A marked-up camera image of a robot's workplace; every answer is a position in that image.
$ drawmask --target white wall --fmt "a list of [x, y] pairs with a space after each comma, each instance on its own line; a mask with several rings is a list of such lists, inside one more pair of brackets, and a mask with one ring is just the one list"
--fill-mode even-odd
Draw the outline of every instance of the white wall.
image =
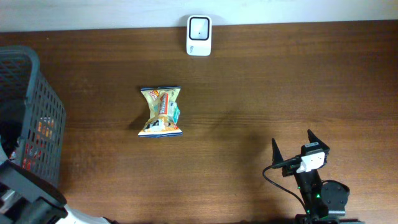
[[0, 0], [0, 31], [398, 19], [398, 0]]

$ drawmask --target yellow package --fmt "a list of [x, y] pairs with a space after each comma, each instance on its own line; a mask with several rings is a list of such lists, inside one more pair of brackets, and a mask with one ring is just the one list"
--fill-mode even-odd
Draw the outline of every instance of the yellow package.
[[175, 100], [180, 93], [180, 86], [141, 88], [141, 93], [148, 102], [150, 118], [139, 137], [161, 138], [182, 135], [177, 126], [180, 110]]

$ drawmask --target white object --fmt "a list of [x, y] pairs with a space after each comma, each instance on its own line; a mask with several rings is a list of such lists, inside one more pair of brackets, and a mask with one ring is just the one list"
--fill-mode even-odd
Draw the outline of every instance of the white object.
[[164, 130], [165, 126], [164, 126], [164, 122], [161, 119], [157, 119], [156, 121], [152, 122], [151, 124], [148, 124], [144, 131], [148, 132], [148, 131], [161, 131]]
[[318, 152], [309, 156], [301, 157], [300, 167], [297, 169], [297, 173], [310, 172], [311, 170], [317, 169], [323, 165], [325, 160], [325, 153]]
[[61, 218], [57, 224], [109, 224], [105, 218], [86, 215], [70, 208], [68, 205], [65, 206], [65, 209], [68, 212], [68, 216]]
[[190, 16], [187, 21], [187, 53], [208, 56], [211, 52], [211, 26], [208, 16]]

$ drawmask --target wooden table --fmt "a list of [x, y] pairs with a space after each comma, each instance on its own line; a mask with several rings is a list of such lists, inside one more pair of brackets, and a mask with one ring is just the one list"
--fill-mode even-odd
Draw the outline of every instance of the wooden table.
[[[233, 223], [303, 213], [261, 175], [271, 138], [288, 159], [311, 129], [323, 179], [351, 188], [347, 218], [398, 220], [398, 22], [213, 28], [209, 57], [184, 28], [1, 34], [31, 46], [65, 104], [60, 190], [121, 223]], [[182, 137], [143, 139], [139, 88], [181, 85]], [[274, 181], [299, 193], [293, 177]]]

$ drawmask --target black object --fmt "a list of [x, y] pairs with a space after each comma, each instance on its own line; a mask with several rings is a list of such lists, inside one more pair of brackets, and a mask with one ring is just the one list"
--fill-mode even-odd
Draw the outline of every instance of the black object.
[[68, 215], [67, 201], [54, 186], [10, 161], [0, 165], [0, 194], [0, 223], [51, 224]]
[[0, 121], [1, 147], [10, 158], [12, 152], [18, 147], [18, 138], [21, 136], [22, 123], [17, 121]]
[[[300, 167], [302, 161], [301, 157], [303, 156], [324, 152], [325, 159], [323, 165], [319, 168], [322, 168], [327, 163], [326, 159], [330, 148], [318, 139], [311, 130], [308, 130], [308, 139], [310, 140], [310, 144], [301, 147], [301, 154], [286, 161], [283, 160], [275, 139], [272, 139], [272, 165], [263, 170], [262, 174], [264, 178], [280, 189], [292, 194], [303, 205], [306, 214], [297, 215], [295, 223], [363, 223], [357, 220], [339, 220], [339, 217], [343, 217], [346, 213], [345, 205], [349, 196], [349, 188], [347, 186], [335, 180], [322, 181], [316, 169], [309, 172], [297, 173], [297, 169]], [[271, 181], [266, 176], [266, 171], [270, 168], [282, 168], [283, 177], [294, 175], [303, 200], [295, 193]]]
[[108, 221], [110, 224], [120, 224], [120, 223], [118, 223], [118, 221], [112, 221], [106, 217], [103, 217], [103, 218], [106, 219], [106, 221]]

